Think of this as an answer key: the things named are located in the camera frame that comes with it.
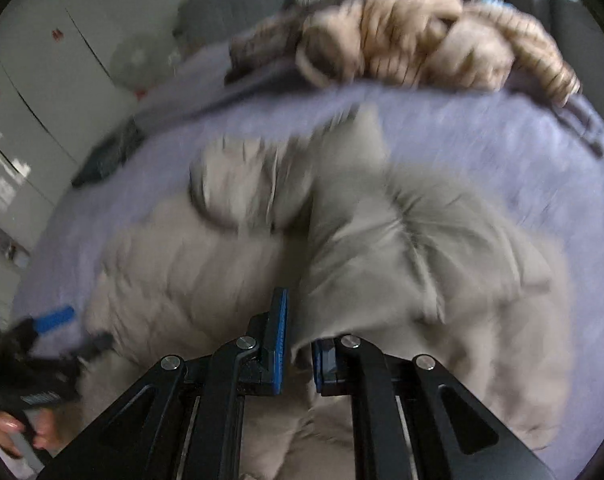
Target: finger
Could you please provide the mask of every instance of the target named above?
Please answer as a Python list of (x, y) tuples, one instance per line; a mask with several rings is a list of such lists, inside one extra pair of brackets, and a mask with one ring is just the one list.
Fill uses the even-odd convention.
[(35, 449), (47, 449), (48, 445), (49, 445), (48, 439), (42, 435), (37, 435), (33, 439), (33, 447)]
[(60, 447), (56, 418), (52, 410), (47, 408), (42, 409), (38, 414), (35, 426), (36, 433), (42, 440), (42, 447), (47, 449), (49, 447)]
[(15, 456), (20, 456), (20, 452), (11, 440), (11, 434), (21, 433), (24, 431), (24, 426), (8, 413), (0, 413), (0, 447), (12, 453)]

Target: fluffy beige fabric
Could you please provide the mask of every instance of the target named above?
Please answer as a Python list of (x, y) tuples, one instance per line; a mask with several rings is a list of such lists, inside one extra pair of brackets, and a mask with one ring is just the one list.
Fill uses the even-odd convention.
[(533, 16), (462, 0), (349, 0), (306, 20), (296, 59), (317, 86), (368, 75), (390, 84), (496, 91), (517, 63), (559, 105), (580, 88)]
[(296, 366), (282, 396), (247, 399), (242, 473), (354, 478), (349, 400), (318, 397), (304, 358), (344, 332), (434, 355), (529, 446), (552, 438), (570, 370), (560, 252), (457, 180), (390, 167), (374, 109), (310, 139), (215, 142), (191, 188), (109, 244), (86, 323), (118, 357), (84, 381), (84, 423), (122, 377), (242, 335), (279, 285)]

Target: black metal bracket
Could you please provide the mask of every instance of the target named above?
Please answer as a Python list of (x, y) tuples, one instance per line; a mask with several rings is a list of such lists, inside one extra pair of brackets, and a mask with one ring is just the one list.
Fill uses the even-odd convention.
[(313, 343), (317, 390), (352, 399), (357, 480), (552, 480), (549, 469), (437, 360), (346, 335)]
[(112, 336), (102, 333), (58, 359), (31, 356), (40, 335), (74, 317), (73, 308), (65, 306), (37, 319), (28, 317), (6, 332), (0, 332), (0, 411), (13, 415), (24, 426), (22, 434), (13, 434), (11, 438), (35, 470), (50, 462), (51, 455), (46, 450), (32, 448), (36, 432), (26, 412), (79, 398), (76, 384), (82, 364), (112, 346)]
[[(38, 480), (237, 480), (245, 396), (279, 393), (288, 295), (213, 355), (166, 356)], [(323, 396), (351, 396), (357, 480), (552, 480), (546, 466), (440, 363), (357, 336), (313, 343)]]
[(237, 479), (246, 395), (281, 391), (288, 292), (247, 335), (192, 361), (166, 356), (90, 424), (38, 480)]

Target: bed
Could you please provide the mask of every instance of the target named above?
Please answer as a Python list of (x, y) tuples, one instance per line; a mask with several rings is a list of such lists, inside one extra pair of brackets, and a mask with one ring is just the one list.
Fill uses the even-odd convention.
[[(522, 225), (562, 240), (574, 288), (576, 362), (560, 433), (539, 456), (559, 480), (577, 478), (604, 440), (604, 121), (588, 101), (575, 96), (559, 110), (518, 74), (495, 94), (365, 81), (317, 91), (286, 62), (225, 88), (228, 65), (227, 45), (211, 44), (142, 101), (135, 120), (150, 138), (111, 178), (66, 195), (13, 316), (62, 304), (81, 311), (106, 242), (185, 189), (189, 164), (210, 139), (304, 135), (351, 104), (375, 102), (396, 160), (469, 176)], [(76, 322), (44, 338), (38, 352), (57, 354), (82, 336)]]

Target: screw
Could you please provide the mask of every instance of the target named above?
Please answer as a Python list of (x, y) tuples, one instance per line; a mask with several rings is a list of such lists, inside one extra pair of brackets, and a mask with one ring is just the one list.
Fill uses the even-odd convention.
[(415, 359), (415, 364), (418, 365), (422, 370), (432, 370), (435, 368), (435, 360), (426, 354), (422, 354)]
[(160, 365), (162, 365), (164, 370), (175, 370), (177, 367), (179, 367), (180, 363), (181, 359), (177, 355), (167, 355), (164, 359), (162, 359)]
[(250, 350), (257, 344), (257, 342), (250, 335), (243, 335), (242, 337), (238, 338), (235, 344), (242, 350)]
[(360, 338), (358, 338), (356, 335), (351, 335), (351, 334), (342, 336), (342, 339), (340, 339), (339, 341), (346, 348), (357, 348), (359, 346), (359, 344), (362, 342), (362, 340)]

